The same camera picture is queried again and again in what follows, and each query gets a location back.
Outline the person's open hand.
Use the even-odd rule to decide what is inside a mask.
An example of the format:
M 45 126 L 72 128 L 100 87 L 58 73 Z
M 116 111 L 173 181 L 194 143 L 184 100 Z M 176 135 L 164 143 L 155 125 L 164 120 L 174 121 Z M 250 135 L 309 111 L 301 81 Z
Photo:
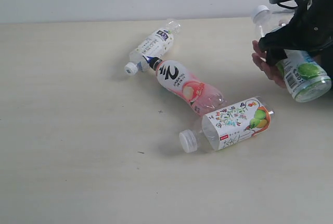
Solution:
M 266 52 L 262 52 L 259 48 L 258 41 L 252 41 L 253 53 L 252 53 L 252 61 L 254 64 L 265 73 L 269 80 L 272 80 L 279 87 L 285 89 L 286 85 L 283 80 L 283 76 L 276 66 L 269 66 L 266 62 Z

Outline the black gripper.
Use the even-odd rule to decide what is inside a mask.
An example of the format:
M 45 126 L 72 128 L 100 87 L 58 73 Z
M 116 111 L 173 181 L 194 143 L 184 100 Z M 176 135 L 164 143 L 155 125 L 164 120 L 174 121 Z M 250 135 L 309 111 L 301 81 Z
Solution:
M 287 59 L 285 49 L 321 52 L 332 47 L 332 0 L 296 0 L 292 20 L 259 26 L 259 49 L 266 63 L 275 66 Z

